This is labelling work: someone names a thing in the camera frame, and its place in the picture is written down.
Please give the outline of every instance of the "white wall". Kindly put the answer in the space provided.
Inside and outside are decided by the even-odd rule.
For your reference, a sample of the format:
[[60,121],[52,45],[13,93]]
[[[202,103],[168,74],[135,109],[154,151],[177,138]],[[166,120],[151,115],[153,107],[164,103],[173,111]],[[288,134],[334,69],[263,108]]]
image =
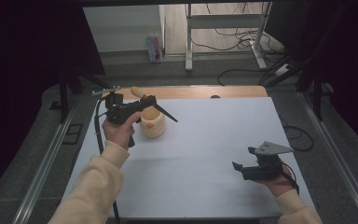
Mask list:
[[147,49],[149,35],[157,35],[162,47],[162,7],[84,7],[83,10],[99,52]]

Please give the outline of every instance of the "power strip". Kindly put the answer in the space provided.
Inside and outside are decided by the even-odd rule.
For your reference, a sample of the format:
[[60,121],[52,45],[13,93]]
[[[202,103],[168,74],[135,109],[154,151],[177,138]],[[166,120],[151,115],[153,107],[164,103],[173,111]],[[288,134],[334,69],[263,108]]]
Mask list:
[[282,65],[282,67],[280,67],[280,69],[278,69],[274,75],[279,77],[280,75],[285,74],[287,71],[289,71],[289,69],[290,69],[290,65],[286,63]]

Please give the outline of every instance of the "small box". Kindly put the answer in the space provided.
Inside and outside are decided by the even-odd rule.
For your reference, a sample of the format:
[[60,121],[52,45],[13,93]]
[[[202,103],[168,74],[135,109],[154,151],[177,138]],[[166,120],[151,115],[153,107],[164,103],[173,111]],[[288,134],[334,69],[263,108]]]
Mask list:
[[159,47],[157,36],[148,36],[146,38],[147,51],[149,53],[149,62],[151,63],[162,63],[162,53]]

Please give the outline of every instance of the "metal rod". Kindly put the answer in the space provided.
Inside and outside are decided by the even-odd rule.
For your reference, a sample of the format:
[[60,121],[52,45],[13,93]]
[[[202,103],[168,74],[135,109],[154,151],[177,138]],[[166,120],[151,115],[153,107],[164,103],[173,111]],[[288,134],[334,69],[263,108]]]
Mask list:
[[261,12],[261,20],[260,25],[257,30],[257,35],[255,37],[255,48],[258,48],[260,44],[261,35],[263,34],[264,27],[266,26],[267,17],[269,16],[269,8],[271,6],[271,2],[267,2],[267,5],[263,8],[263,11]]
[[329,131],[324,126],[322,121],[316,117],[313,113],[312,105],[310,99],[305,93],[299,92],[298,96],[300,101],[303,103],[303,106],[308,112],[310,119],[321,137],[322,141],[324,142],[324,146],[327,149],[327,152],[330,155],[331,160],[335,164],[339,174],[341,175],[342,180],[344,181],[345,185],[348,188],[349,193],[351,194],[352,198],[354,199],[357,207],[358,207],[358,181],[356,180],[355,176],[351,172],[350,167],[345,162],[344,158],[342,157],[341,153],[339,152],[338,147],[334,143],[333,138],[331,137]]
[[51,165],[53,164],[57,153],[60,149],[60,145],[65,136],[65,133],[71,123],[72,117],[75,114],[76,106],[78,104],[79,96],[74,95],[74,98],[71,100],[69,114],[66,117],[64,123],[60,124],[57,132],[54,135],[53,140],[51,141],[50,146],[46,152],[45,157],[39,165],[39,168],[36,171],[33,181],[30,184],[27,192],[25,193],[24,198],[22,199],[22,203],[17,211],[16,216],[12,223],[14,224],[22,224],[27,223],[32,211],[34,210],[34,205],[39,197],[39,194],[45,184],[45,181],[48,177],[48,173],[51,169]]

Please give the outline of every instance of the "black curtain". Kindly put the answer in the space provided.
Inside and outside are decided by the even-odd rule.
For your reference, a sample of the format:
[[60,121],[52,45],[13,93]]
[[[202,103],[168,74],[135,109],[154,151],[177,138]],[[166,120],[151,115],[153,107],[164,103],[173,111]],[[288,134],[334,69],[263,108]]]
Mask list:
[[82,7],[0,1],[0,177],[29,132],[43,92],[72,67],[104,74]]
[[358,134],[358,1],[352,1],[330,38],[322,72],[334,89],[331,103]]

